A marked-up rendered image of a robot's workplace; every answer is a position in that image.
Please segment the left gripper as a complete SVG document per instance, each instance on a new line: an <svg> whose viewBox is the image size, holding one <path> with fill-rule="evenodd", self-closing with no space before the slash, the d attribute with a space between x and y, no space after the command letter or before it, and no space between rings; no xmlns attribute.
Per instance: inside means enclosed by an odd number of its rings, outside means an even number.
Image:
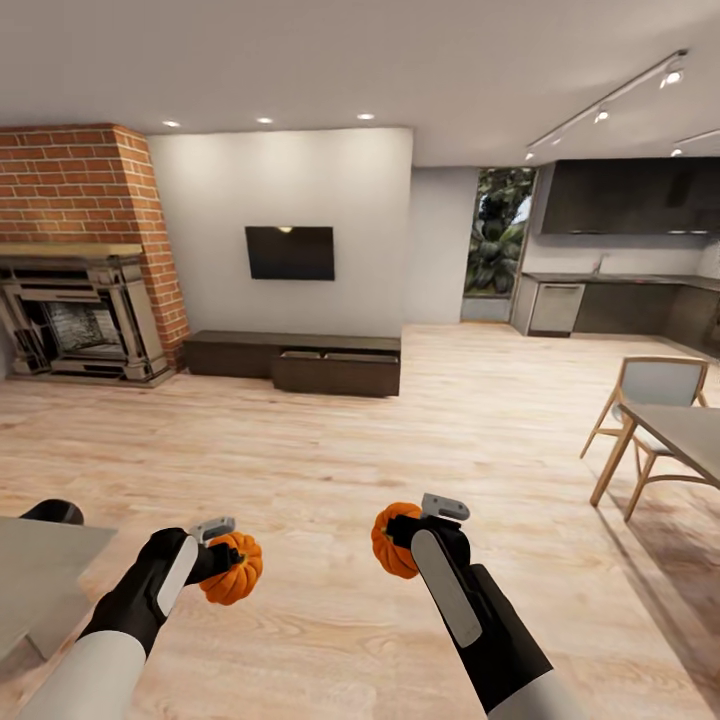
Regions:
<svg viewBox="0 0 720 720"><path fill-rule="evenodd" d="M232 568L232 564L240 562L240 554L237 548L229 549L229 543L219 543L212 547L201 547L203 552L203 564L199 572L189 579L185 585L191 583L200 583L213 577L213 575L220 575L229 571Z"/></svg>

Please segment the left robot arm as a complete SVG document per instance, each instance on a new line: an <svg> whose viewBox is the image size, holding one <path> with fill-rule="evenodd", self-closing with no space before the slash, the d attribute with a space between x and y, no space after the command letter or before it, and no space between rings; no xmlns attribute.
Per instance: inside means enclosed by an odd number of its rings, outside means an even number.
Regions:
<svg viewBox="0 0 720 720"><path fill-rule="evenodd" d="M141 671L182 588L240 562L229 543L208 541L234 532L233 517L161 529L92 621L12 720L123 720Z"/></svg>

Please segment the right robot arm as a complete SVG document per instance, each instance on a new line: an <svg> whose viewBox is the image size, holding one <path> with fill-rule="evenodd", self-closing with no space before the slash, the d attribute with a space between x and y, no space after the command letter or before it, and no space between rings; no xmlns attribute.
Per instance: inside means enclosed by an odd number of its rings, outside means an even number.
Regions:
<svg viewBox="0 0 720 720"><path fill-rule="evenodd" d="M467 505L434 493L421 505L387 533L411 550L487 720L590 720L485 565L470 565Z"/></svg>

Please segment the pumpkin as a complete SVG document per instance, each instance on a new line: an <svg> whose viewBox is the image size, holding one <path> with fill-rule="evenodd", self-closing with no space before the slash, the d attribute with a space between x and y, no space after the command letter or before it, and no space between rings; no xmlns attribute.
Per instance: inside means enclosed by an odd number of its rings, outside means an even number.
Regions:
<svg viewBox="0 0 720 720"><path fill-rule="evenodd" d="M257 579L263 573L262 549L252 535L243 535L240 531L213 538L208 541L208 546L219 543L229 543L229 549L237 548L240 562L232 564L232 568L225 573L201 581L199 586L209 603L228 607L253 592Z"/></svg>
<svg viewBox="0 0 720 720"><path fill-rule="evenodd" d="M373 553L387 573L403 579L413 579L419 574L411 550L393 543L393 536L387 533L387 525L389 519L398 515L419 519L420 514L421 508L416 503L393 503L377 515L371 531Z"/></svg>

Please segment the cauldron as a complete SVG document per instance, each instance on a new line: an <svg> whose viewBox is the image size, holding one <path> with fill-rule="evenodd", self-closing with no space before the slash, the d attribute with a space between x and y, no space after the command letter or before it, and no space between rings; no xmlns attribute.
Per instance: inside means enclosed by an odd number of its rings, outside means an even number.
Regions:
<svg viewBox="0 0 720 720"><path fill-rule="evenodd" d="M47 499L25 512L21 519L67 523L67 525L84 525L83 512L75 503L65 499Z"/></svg>

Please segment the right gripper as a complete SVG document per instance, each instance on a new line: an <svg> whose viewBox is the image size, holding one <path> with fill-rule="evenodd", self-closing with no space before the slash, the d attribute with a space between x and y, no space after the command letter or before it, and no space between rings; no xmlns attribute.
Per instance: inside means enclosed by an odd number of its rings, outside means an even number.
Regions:
<svg viewBox="0 0 720 720"><path fill-rule="evenodd" d="M425 519L415 519L404 515L398 515L395 519L389 519L387 533L393 536L393 543L396 546L410 549L411 537L420 528Z"/></svg>

